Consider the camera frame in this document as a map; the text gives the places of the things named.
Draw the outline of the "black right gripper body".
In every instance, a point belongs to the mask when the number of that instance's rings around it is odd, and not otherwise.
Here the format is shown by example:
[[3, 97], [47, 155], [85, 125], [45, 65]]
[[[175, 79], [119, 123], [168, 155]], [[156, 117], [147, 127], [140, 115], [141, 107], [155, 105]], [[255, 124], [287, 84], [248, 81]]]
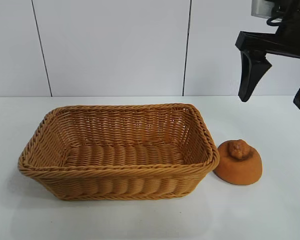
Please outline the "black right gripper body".
[[241, 31], [235, 46], [300, 59], [300, 0], [272, 0], [274, 6], [266, 24], [275, 33]]

